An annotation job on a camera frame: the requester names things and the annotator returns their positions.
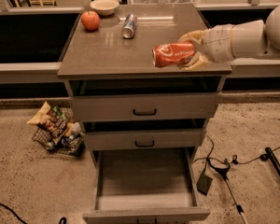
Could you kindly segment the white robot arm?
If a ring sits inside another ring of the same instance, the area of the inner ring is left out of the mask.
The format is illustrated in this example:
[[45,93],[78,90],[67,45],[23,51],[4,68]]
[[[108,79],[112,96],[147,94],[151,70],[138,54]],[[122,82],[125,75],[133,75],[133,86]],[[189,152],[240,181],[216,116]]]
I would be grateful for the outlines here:
[[280,59],[280,6],[266,21],[224,24],[188,32],[179,38],[179,42],[192,42],[196,48],[193,58],[180,65],[185,70],[243,58]]

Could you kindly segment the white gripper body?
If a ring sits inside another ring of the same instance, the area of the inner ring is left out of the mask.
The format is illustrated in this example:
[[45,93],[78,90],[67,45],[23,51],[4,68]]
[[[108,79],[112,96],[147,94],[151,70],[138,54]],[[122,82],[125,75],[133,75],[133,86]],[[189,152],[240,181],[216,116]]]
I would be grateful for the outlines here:
[[216,63],[234,59],[231,51],[231,30],[233,25],[217,25],[203,35],[203,47],[207,57]]

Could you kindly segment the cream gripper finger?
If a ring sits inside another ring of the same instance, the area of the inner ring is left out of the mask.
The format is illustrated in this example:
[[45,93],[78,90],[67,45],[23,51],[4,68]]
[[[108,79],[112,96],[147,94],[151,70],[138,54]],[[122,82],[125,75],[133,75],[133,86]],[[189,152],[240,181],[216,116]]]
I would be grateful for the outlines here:
[[198,45],[203,45],[209,30],[197,30],[183,34],[178,41],[179,42],[193,42]]
[[186,64],[180,64],[179,68],[184,70],[194,70],[209,64],[209,59],[201,52],[197,52]]

